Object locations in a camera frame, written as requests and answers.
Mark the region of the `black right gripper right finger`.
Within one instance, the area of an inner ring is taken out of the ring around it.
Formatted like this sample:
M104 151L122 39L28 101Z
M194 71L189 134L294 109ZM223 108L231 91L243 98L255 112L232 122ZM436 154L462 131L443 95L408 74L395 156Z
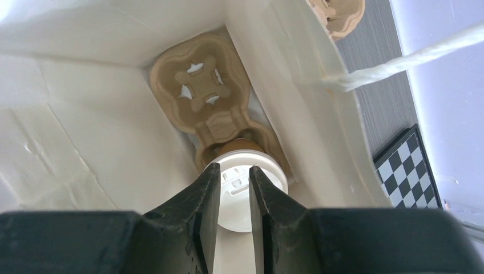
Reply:
M440 209L306 208L249 170L257 273L482 273L459 222Z

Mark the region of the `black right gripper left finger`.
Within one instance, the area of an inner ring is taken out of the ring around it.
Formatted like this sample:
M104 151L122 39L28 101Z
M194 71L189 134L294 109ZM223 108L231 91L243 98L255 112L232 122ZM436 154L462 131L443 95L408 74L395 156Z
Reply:
M160 206L1 215L2 273L212 273L221 172L210 164Z

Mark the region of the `white plastic cup lid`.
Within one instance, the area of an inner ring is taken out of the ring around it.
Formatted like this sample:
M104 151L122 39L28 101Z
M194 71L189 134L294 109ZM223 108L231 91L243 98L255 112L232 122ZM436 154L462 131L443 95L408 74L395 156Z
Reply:
M249 170L258 166L278 189L288 193L287 177L268 154L256 150L234 150L213 160L220 164L221 194L218 225L234 232L251 232Z

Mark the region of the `single paper coffee cup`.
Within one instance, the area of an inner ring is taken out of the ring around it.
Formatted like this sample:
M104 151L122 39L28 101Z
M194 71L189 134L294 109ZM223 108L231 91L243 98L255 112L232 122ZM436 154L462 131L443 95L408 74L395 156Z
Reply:
M254 150L265 152L264 149L256 142L247 138L237 138L222 145L217 153L217 156L222 156L223 154L237 150Z

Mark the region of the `single cardboard cup carrier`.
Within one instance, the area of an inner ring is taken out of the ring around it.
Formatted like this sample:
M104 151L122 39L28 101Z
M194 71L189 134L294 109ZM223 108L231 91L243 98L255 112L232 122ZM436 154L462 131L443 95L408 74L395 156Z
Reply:
M198 171L217 157L223 145L246 138L293 178L275 132L249 117L252 85L227 39L204 33L166 50L152 67L150 86L170 122L199 141Z

